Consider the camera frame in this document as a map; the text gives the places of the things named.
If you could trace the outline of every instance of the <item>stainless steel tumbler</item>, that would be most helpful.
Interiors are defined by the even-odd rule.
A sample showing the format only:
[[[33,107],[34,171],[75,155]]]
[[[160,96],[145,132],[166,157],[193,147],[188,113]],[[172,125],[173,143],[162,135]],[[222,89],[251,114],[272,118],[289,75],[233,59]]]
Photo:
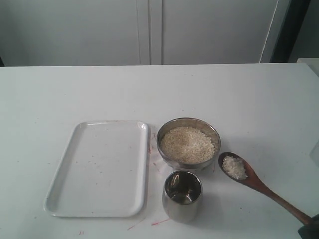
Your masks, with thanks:
[[[176,171],[164,183],[162,203],[166,214],[174,221],[187,223],[195,218],[202,198],[199,178],[186,171]]]

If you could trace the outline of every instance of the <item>spoon handle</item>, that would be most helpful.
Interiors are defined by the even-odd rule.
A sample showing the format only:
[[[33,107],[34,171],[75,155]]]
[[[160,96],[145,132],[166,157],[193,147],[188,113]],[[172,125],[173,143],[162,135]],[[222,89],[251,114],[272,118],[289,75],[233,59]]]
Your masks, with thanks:
[[[270,190],[266,185],[265,185],[265,188],[259,192],[266,195],[267,197],[271,198],[276,203],[284,207],[288,212],[294,215],[304,225],[313,223],[313,220],[311,217],[309,217],[307,214],[303,213],[302,211],[300,211],[299,209],[295,208],[293,205],[288,203],[286,200],[278,196],[276,193]]]

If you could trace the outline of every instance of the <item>stainless steel bowl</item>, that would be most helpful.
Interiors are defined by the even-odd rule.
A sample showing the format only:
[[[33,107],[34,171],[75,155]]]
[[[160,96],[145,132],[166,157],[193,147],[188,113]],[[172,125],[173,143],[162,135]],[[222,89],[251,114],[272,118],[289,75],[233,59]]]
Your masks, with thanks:
[[[160,142],[163,139],[164,135],[169,132],[173,128],[181,127],[181,126],[190,126],[196,129],[199,129],[204,134],[206,134],[208,137],[210,137],[211,141],[215,144],[215,153],[213,157],[211,157],[209,160],[202,162],[202,163],[196,163],[196,164],[187,164],[187,163],[179,163],[174,161],[173,159],[169,158],[167,155],[163,153],[163,151],[160,148]],[[157,145],[158,150],[161,156],[163,157],[164,161],[171,166],[174,169],[177,170],[187,170],[187,171],[200,171],[214,161],[216,156],[219,153],[220,147],[221,147],[221,140],[219,137],[219,134],[217,131],[208,123],[200,120],[200,119],[194,119],[194,118],[178,118],[173,119],[166,124],[164,124],[158,132],[157,137]]]

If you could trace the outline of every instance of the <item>wooden spoon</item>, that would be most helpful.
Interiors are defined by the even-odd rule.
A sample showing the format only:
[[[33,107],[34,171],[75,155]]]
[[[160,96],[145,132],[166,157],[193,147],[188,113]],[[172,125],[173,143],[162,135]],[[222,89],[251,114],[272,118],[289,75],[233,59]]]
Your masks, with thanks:
[[[244,168],[245,168],[245,173],[247,175],[247,178],[245,179],[235,179],[233,177],[231,177],[230,175],[228,175],[226,173],[226,171],[223,168],[223,160],[226,156],[231,156],[233,158],[238,158],[241,159],[243,164],[244,164]],[[282,207],[284,207],[288,212],[290,212],[292,215],[294,215],[301,223],[303,223],[304,225],[309,225],[313,223],[313,220],[311,217],[309,217],[308,215],[306,215],[305,213],[303,213],[302,211],[298,210],[297,208],[295,208],[293,205],[291,205],[290,203],[288,203],[286,200],[282,199],[281,197],[279,197],[276,193],[274,193],[272,190],[270,190],[256,175],[255,171],[253,170],[253,168],[241,157],[239,157],[237,154],[231,153],[231,152],[225,152],[222,153],[219,158],[218,158],[218,164],[219,167],[221,168],[221,170],[231,179],[235,180],[238,183],[241,183],[247,187],[250,187],[264,195],[266,195],[267,197],[271,198],[272,200],[274,200],[275,202],[277,202],[279,205],[281,205]]]

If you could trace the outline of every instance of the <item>uncooked rice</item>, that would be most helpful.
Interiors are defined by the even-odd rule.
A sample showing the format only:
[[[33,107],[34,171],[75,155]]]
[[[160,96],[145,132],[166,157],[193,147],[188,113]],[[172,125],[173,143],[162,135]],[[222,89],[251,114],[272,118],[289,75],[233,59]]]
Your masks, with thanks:
[[[226,173],[237,180],[247,178],[245,167],[241,159],[226,156],[223,160],[223,169]]]
[[[167,132],[160,142],[160,148],[170,159],[186,164],[205,162],[215,153],[215,145],[210,137],[188,126]]]

